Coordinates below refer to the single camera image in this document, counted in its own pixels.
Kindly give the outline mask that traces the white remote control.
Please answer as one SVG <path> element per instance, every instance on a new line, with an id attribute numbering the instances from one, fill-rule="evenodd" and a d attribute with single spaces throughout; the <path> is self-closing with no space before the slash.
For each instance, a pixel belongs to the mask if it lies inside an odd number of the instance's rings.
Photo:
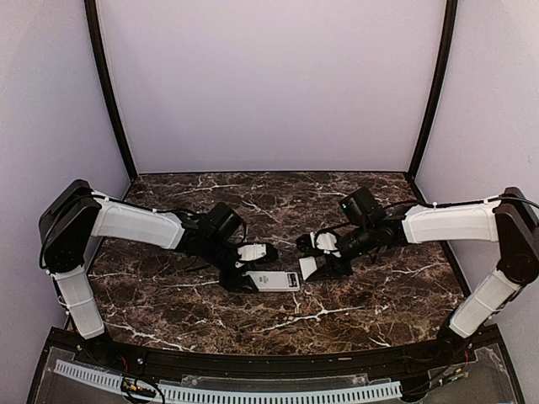
<path id="1" fill-rule="evenodd" d="M 253 278 L 255 284 L 259 287 L 260 292 L 296 292 L 298 290 L 289 287 L 289 279 L 287 274 L 296 272 L 285 271 L 248 271 L 246 275 Z"/>

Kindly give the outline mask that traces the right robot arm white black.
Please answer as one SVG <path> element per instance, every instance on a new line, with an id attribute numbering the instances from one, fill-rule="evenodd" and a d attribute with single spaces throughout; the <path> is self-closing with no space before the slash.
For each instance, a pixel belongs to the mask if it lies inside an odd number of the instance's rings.
<path id="1" fill-rule="evenodd" d="M 296 239 L 306 281 L 341 279 L 361 256 L 384 249 L 439 242 L 497 245 L 499 260 L 449 315 L 430 358 L 449 364 L 487 320 L 538 278 L 538 204 L 509 187 L 483 199 L 437 204 L 416 199 L 381 205 L 367 188 L 339 202 L 346 220 Z"/>

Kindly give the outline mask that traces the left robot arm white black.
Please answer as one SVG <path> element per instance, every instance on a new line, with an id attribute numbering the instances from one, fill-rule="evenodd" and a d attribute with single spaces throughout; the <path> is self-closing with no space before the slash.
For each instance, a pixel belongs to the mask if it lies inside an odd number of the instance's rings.
<path id="1" fill-rule="evenodd" d="M 194 258 L 217 270 L 222 288 L 257 292 L 249 271 L 270 258 L 271 246 L 232 240 L 237 230 L 246 228 L 224 203 L 207 212 L 151 209 L 100 193 L 78 179 L 38 219 L 39 265 L 52 278 L 79 335 L 87 340 L 87 355 L 101 367 L 110 367 L 118 361 L 119 349 L 104 336 L 106 326 L 88 278 L 86 253 L 91 240 Z"/>

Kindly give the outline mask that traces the white battery cover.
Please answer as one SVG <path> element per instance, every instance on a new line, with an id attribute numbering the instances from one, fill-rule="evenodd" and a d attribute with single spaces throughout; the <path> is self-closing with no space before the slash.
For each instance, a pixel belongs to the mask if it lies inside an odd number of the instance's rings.
<path id="1" fill-rule="evenodd" d="M 307 281 L 318 270 L 318 265 L 315 257 L 300 258 L 299 266 L 304 281 Z"/>

